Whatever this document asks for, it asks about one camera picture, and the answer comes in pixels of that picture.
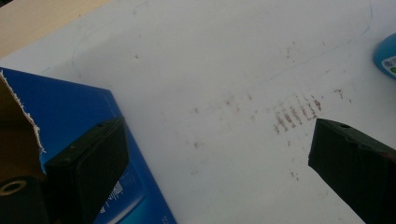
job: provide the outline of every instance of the blue cardboard box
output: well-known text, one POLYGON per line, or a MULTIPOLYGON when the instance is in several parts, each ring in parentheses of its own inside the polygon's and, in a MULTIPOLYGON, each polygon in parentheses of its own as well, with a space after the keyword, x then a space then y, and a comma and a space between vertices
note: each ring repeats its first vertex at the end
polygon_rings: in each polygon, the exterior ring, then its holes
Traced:
MULTIPOLYGON (((0 75, 34 126, 43 170, 93 125, 122 116, 108 90, 6 68, 0 75)), ((127 138, 130 163, 95 223, 176 223, 129 129, 127 138)))

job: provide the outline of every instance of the black object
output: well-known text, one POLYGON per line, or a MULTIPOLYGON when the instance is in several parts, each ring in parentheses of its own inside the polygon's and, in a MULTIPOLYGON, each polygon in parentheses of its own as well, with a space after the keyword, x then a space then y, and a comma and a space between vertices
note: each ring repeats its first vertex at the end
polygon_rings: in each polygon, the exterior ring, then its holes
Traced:
POLYGON ((128 163, 124 119, 99 123, 45 163, 46 181, 0 184, 0 223, 93 223, 128 163))
POLYGON ((317 119, 308 165, 358 214, 396 223, 396 151, 343 123, 317 119))

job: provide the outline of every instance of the scuffed white surface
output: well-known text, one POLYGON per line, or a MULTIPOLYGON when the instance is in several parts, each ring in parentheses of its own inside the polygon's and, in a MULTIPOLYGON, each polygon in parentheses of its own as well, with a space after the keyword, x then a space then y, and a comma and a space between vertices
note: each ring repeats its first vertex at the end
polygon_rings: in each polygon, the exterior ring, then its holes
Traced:
POLYGON ((179 223, 362 223, 307 155, 315 116, 396 147, 395 8, 113 1, 0 65, 111 89, 179 223))
POLYGON ((29 120, 29 122, 32 124, 33 131, 35 133, 35 139, 38 144, 38 151, 40 153, 45 153, 45 149, 43 148, 40 140, 40 128, 35 124, 35 121, 32 119, 29 113, 26 113, 26 111, 23 109, 23 103, 21 102, 21 99, 18 97, 18 95, 12 90, 12 88, 8 85, 7 79, 4 77, 3 70, 0 70, 0 78, 2 81, 7 85, 7 88, 11 92, 12 96, 14 97, 15 101, 18 103, 18 105, 21 107, 21 110, 23 112, 23 115, 29 120))

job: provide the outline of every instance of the box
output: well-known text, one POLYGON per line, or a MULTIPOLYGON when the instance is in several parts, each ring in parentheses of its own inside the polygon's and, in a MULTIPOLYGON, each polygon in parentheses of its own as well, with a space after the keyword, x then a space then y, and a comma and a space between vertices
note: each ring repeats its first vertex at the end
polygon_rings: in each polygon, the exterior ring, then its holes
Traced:
MULTIPOLYGON (((121 117, 108 90, 0 68, 0 182, 43 164, 93 125, 121 117)), ((95 223, 176 223, 127 129, 130 163, 95 223)))

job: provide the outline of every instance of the blue plastic container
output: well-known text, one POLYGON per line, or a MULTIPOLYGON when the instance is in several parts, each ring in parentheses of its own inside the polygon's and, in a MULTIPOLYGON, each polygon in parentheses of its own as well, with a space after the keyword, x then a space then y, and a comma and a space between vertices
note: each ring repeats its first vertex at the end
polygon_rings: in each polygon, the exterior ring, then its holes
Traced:
POLYGON ((374 62, 383 73, 396 79, 396 34, 388 36, 379 44, 374 62))

